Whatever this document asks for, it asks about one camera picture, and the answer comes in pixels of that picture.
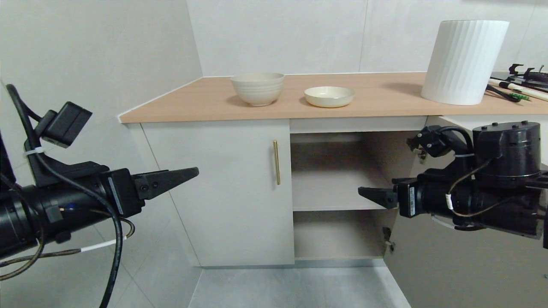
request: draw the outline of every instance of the floor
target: floor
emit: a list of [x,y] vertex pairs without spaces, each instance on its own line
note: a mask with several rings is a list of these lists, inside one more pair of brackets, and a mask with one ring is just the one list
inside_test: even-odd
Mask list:
[[410,308],[385,266],[203,270],[189,308]]

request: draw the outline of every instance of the label sticker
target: label sticker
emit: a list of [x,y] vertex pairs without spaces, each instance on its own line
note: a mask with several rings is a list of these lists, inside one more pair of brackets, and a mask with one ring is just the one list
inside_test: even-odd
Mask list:
[[409,213],[415,215],[415,188],[409,188]]

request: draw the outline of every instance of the ribbed vase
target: ribbed vase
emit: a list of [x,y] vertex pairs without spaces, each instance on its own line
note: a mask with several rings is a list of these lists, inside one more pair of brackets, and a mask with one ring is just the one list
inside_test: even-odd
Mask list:
[[452,105],[481,103],[508,24],[497,20],[441,22],[421,96]]

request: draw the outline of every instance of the white wall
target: white wall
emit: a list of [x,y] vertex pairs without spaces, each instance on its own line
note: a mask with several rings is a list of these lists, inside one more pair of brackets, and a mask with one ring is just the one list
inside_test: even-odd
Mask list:
[[548,66],[548,0],[187,0],[205,76],[426,71],[439,23],[507,20],[496,69]]
[[[93,160],[133,173],[157,170],[144,141],[116,116],[202,76],[185,1],[18,1],[0,4],[1,77],[17,86],[37,113],[70,100],[94,112],[69,149],[44,142],[66,163]],[[1,92],[0,129],[22,184],[31,184],[22,158],[24,133],[9,96]],[[181,162],[181,168],[187,166]],[[201,269],[169,194],[147,202],[132,220],[137,231],[124,244],[111,307],[186,307]],[[105,221],[50,244],[48,251],[112,239]],[[39,260],[2,282],[0,306],[96,307],[112,262],[112,250]]]

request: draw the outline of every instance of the gas stove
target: gas stove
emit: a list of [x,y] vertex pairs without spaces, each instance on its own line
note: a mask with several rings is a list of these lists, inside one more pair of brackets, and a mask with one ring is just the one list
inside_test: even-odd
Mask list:
[[516,70],[519,66],[523,66],[523,64],[512,64],[508,69],[509,72],[493,72],[491,78],[548,93],[548,73],[542,72],[544,65],[540,66],[538,70],[530,67],[521,73]]

